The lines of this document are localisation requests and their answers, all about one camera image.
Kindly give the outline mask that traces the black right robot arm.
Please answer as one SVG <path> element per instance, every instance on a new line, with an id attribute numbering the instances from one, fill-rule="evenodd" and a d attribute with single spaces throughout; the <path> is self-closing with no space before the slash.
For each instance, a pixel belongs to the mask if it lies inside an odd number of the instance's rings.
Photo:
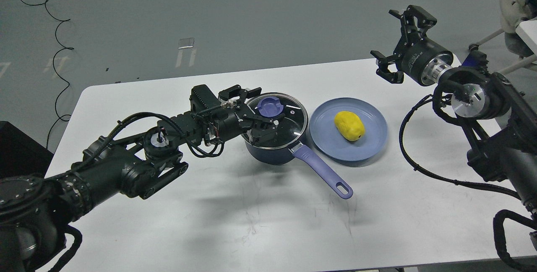
<path id="1" fill-rule="evenodd" d="M 403 157 L 430 178 L 456 186 L 498 192 L 521 201 L 530 217 L 501 209 L 493 217 L 493 239 L 500 260 L 520 272 L 535 272 L 535 264 L 515 260 L 508 252 L 504 222 L 510 219 L 530 228 L 536 245 L 536 112 L 524 94 L 499 72 L 488 70 L 488 60 L 478 44 L 469 46 L 469 54 L 458 67 L 454 54 L 427 36 L 437 19 L 424 8 L 409 5 L 403 12 L 390 10 L 400 21 L 401 37 L 390 56 L 370 53 L 378 68 L 376 74 L 391 84 L 401 84 L 406 76 L 421 86 L 435 85 L 404 117 L 399 129 L 399 147 Z M 414 113 L 430 103 L 434 113 L 446 123 L 462 129 L 470 145 L 467 163 L 482 183 L 444 178 L 416 163 L 406 152 L 404 131 Z"/>

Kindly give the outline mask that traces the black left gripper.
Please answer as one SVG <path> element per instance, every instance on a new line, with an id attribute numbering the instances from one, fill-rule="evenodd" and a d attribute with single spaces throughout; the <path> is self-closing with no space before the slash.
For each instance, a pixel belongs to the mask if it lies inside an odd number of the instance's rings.
<path id="1" fill-rule="evenodd" d="M 218 94 L 220 107 L 216 110 L 216 131 L 220 141 L 228 141 L 242 134 L 253 146 L 274 139 L 281 115 L 277 118 L 257 116 L 244 103 L 259 96 L 262 88 L 243 89 L 234 85 Z"/>

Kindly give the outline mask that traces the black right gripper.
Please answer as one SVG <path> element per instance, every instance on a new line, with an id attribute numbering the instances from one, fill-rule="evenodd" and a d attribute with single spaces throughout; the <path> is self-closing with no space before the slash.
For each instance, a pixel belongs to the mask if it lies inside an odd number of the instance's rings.
<path id="1" fill-rule="evenodd" d="M 378 66 L 376 75 L 391 84 L 402 84 L 404 73 L 421 86 L 437 83 L 432 74 L 435 65 L 452 65 L 454 61 L 451 51 L 427 37 L 427 31 L 437 24 L 437 18 L 417 5 L 409 5 L 402 13 L 393 9 L 388 13 L 399 19 L 401 24 L 401 38 L 396 47 L 408 47 L 408 50 L 401 56 L 402 71 L 396 67 L 395 72 L 390 71 L 389 66 L 396 64 L 399 55 L 387 57 L 377 50 L 371 50 L 370 54 L 376 59 Z"/>

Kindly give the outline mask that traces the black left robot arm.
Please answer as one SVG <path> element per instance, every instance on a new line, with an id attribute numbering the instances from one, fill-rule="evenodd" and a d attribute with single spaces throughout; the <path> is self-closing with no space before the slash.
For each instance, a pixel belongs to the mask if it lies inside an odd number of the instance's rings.
<path id="1" fill-rule="evenodd" d="M 276 136 L 283 109 L 272 115 L 250 108 L 261 88 L 234 85 L 215 96 L 207 85 L 190 93 L 190 110 L 167 117 L 137 112 L 118 121 L 64 173 L 42 178 L 37 172 L 1 180 L 1 270 L 34 272 L 56 255 L 52 272 L 75 255 L 82 234 L 70 225 L 120 193 L 147 199 L 188 168 L 180 146 L 199 158 L 218 157 L 226 141 L 250 133 L 258 144 Z"/>

